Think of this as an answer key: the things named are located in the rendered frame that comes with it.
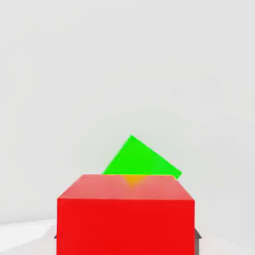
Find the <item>small green cube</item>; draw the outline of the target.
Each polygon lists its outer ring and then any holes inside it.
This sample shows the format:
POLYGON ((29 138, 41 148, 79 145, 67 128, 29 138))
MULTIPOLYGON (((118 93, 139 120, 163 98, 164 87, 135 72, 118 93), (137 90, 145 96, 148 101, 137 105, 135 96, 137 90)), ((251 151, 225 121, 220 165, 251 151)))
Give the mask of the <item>small green cube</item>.
POLYGON ((176 179, 182 172, 131 135, 106 167, 104 174, 171 175, 176 179))

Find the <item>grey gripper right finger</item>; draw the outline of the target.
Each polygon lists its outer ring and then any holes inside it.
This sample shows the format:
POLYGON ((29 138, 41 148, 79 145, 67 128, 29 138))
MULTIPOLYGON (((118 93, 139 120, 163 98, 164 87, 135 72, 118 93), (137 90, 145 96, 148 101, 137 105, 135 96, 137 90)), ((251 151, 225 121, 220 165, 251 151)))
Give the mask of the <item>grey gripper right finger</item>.
POLYGON ((201 240, 201 235, 195 229, 195 255, 199 255, 199 241, 201 240))

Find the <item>small red cube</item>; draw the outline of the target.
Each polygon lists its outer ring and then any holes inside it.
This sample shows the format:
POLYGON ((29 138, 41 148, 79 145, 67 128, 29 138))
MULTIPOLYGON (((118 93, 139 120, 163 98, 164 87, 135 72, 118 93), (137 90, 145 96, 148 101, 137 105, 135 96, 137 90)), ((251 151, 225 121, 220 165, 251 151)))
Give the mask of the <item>small red cube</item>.
POLYGON ((56 255, 195 255, 195 201, 173 176, 84 174, 57 199, 56 255))

